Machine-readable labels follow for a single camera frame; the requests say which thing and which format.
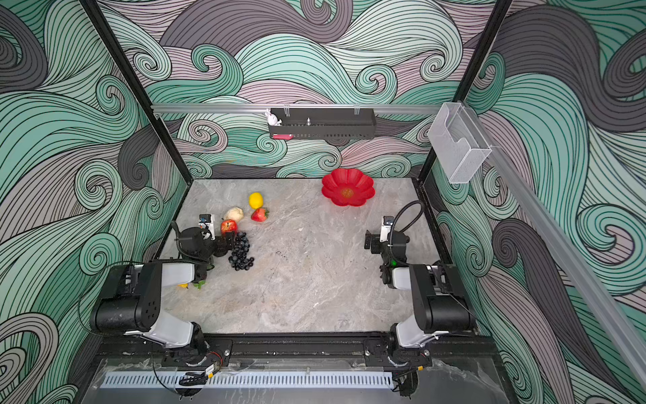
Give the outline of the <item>small white rabbit figurine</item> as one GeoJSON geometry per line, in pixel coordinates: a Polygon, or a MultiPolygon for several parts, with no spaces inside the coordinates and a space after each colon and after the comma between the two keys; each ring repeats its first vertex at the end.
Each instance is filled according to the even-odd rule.
{"type": "Polygon", "coordinates": [[[282,126],[282,121],[270,109],[264,111],[269,126],[282,126]]]}

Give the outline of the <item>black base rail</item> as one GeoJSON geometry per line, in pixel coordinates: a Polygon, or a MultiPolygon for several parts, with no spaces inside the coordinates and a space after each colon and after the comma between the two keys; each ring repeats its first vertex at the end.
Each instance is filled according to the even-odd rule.
{"type": "Polygon", "coordinates": [[[161,359],[186,367],[201,359],[233,365],[243,360],[349,360],[369,367],[406,369],[434,360],[491,360],[501,357],[492,338],[473,334],[444,335],[420,348],[405,348],[393,332],[356,333],[206,333],[183,348],[164,348],[136,337],[112,337],[99,345],[93,363],[101,360],[161,359]]]}

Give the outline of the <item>red apple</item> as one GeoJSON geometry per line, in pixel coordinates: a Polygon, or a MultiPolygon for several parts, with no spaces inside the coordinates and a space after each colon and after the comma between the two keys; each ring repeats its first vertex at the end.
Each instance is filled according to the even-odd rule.
{"type": "Polygon", "coordinates": [[[225,236],[229,233],[237,234],[237,232],[238,232],[238,225],[235,220],[227,219],[220,224],[220,234],[222,236],[225,236]]]}

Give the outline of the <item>aluminium wall rail right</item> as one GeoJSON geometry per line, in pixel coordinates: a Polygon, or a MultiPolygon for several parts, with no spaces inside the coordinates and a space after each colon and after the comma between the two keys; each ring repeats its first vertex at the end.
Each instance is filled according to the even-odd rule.
{"type": "Polygon", "coordinates": [[[584,255],[565,234],[536,195],[533,184],[533,167],[530,157],[517,159],[516,153],[506,148],[493,136],[473,108],[464,104],[469,123],[475,133],[491,151],[489,160],[496,167],[508,189],[515,195],[521,208],[533,223],[538,235],[544,240],[556,264],[564,269],[573,286],[599,321],[602,329],[620,353],[624,363],[632,371],[641,386],[645,386],[645,341],[629,320],[618,302],[597,278],[586,262],[584,255]]]}

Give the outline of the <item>aluminium wall rail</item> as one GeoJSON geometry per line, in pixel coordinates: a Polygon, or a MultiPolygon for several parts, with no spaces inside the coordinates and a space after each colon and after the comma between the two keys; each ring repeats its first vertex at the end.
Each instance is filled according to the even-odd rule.
{"type": "Polygon", "coordinates": [[[544,240],[556,264],[564,269],[573,286],[599,321],[602,329],[620,353],[624,363],[632,371],[641,386],[645,386],[645,341],[629,320],[618,302],[597,278],[586,262],[584,255],[565,234],[536,195],[533,184],[533,167],[530,157],[517,159],[516,153],[506,148],[493,136],[473,108],[464,104],[469,123],[475,133],[491,151],[489,160],[496,167],[508,189],[515,195],[521,208],[533,223],[538,235],[544,240]]]}
{"type": "Polygon", "coordinates": [[[440,104],[153,104],[154,114],[263,114],[267,109],[282,109],[289,115],[292,109],[371,109],[375,114],[425,115],[437,114],[440,104]]]}

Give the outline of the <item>aluminium wall rail back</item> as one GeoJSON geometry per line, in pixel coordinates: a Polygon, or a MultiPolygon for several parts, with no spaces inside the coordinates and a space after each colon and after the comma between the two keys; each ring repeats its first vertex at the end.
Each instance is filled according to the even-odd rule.
{"type": "Polygon", "coordinates": [[[371,109],[375,114],[425,115],[437,114],[440,104],[153,104],[154,114],[263,114],[267,109],[282,109],[289,115],[292,109],[371,109]]]}

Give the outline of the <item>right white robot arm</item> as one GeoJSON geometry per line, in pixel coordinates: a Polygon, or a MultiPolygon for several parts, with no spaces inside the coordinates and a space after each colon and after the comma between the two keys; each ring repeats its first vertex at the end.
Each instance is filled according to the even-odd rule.
{"type": "Polygon", "coordinates": [[[457,269],[448,264],[409,264],[405,232],[394,229],[395,218],[385,216],[378,233],[367,232],[364,248],[382,259],[380,278],[390,289],[409,291],[413,314],[392,328],[399,348],[422,348],[432,340],[474,329],[457,269]]]}

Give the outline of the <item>black grape bunch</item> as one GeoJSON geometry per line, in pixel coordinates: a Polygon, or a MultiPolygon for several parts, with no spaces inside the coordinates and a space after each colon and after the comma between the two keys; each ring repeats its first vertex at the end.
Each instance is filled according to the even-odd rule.
{"type": "Polygon", "coordinates": [[[254,266],[254,257],[248,255],[250,247],[251,244],[245,232],[239,232],[233,237],[229,263],[235,271],[248,271],[254,266]]]}

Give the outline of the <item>black wall shelf tray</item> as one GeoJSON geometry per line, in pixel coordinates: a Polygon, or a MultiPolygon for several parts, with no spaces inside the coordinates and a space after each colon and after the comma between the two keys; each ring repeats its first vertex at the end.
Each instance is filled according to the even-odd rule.
{"type": "Polygon", "coordinates": [[[282,126],[268,126],[269,134],[292,135],[291,140],[350,141],[372,139],[377,121],[371,109],[271,109],[282,126]]]}

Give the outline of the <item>pale cream pear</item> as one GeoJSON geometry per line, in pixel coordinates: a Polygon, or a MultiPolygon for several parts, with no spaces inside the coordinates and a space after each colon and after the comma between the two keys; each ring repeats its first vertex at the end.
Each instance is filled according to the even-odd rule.
{"type": "Polygon", "coordinates": [[[245,217],[244,210],[240,207],[232,207],[224,215],[224,221],[240,222],[245,217]]]}

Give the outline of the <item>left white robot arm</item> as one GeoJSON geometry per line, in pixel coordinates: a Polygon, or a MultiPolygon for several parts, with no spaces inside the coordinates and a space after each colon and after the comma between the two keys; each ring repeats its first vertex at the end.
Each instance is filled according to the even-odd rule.
{"type": "Polygon", "coordinates": [[[233,250],[237,222],[215,225],[203,214],[196,227],[180,230],[171,223],[178,257],[144,264],[114,264],[99,292],[89,318],[91,331],[105,336],[135,336],[165,349],[192,348],[204,355],[209,350],[201,326],[173,316],[163,309],[162,289],[205,283],[213,259],[233,250]]]}

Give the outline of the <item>yellow lemon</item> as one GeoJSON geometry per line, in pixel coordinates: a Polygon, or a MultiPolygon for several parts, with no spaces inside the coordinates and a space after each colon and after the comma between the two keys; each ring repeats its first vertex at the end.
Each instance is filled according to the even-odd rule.
{"type": "Polygon", "coordinates": [[[257,210],[264,206],[264,198],[258,192],[252,193],[249,195],[248,203],[253,210],[257,210]]]}

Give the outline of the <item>clear plastic wall holder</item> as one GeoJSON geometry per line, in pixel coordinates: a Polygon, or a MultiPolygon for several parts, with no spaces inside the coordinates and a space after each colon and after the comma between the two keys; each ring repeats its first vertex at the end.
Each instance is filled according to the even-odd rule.
{"type": "Polygon", "coordinates": [[[449,183],[469,183],[491,154],[483,124],[463,103],[444,103],[427,136],[449,183]]]}

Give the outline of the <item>red flower-shaped fruit bowl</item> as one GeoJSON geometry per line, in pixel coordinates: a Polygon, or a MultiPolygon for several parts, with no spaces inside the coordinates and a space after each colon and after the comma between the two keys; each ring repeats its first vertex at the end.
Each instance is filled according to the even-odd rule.
{"type": "Polygon", "coordinates": [[[356,168],[338,168],[321,180],[321,193],[337,206],[360,207],[375,196],[374,181],[356,168]]]}

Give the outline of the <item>red strawberry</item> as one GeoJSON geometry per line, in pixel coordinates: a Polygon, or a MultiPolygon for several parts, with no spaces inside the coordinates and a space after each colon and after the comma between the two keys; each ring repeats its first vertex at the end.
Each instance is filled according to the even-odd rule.
{"type": "Polygon", "coordinates": [[[254,222],[265,222],[268,218],[269,211],[266,207],[260,207],[254,210],[251,219],[254,222]]]}

